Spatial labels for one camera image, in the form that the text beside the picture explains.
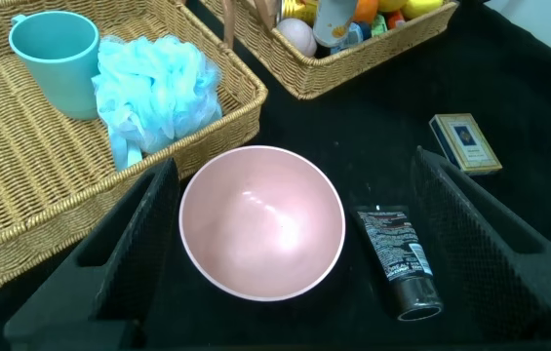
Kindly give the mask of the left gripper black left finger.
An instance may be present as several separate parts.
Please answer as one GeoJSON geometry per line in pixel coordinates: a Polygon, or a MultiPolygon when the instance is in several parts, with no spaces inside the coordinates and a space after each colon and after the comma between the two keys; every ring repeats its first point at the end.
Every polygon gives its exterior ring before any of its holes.
{"type": "Polygon", "coordinates": [[[169,159],[145,172],[6,323],[14,350],[124,350],[144,340],[177,220],[169,159]]]}

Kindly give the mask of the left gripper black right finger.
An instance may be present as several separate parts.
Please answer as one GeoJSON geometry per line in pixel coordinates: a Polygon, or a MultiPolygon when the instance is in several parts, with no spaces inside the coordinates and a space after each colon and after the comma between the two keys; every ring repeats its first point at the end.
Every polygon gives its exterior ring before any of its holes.
{"type": "Polygon", "coordinates": [[[418,207],[483,334],[551,341],[551,242],[446,158],[419,147],[418,207]]]}

